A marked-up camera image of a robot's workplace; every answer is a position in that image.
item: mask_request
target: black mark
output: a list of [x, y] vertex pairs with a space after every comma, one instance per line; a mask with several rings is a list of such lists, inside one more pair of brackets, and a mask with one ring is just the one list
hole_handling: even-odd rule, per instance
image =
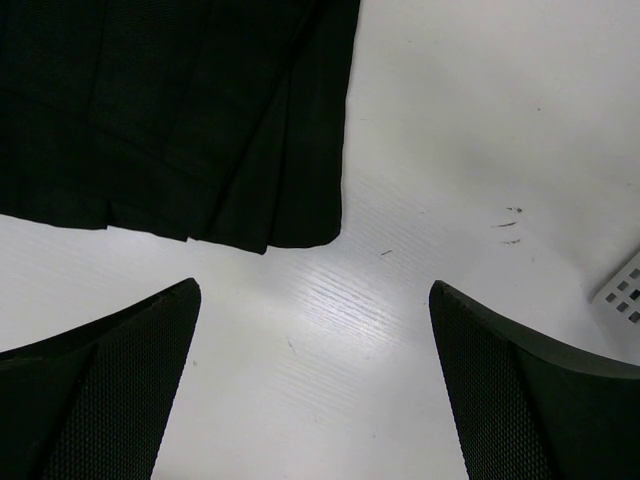
[[287, 343], [289, 344], [289, 347], [291, 347], [291, 351], [297, 355], [298, 352], [296, 352], [296, 349], [293, 348], [293, 345], [291, 345], [291, 340], [289, 340], [289, 337], [287, 337]]
[[502, 225], [493, 225], [491, 228], [513, 227], [518, 222], [503, 223]]

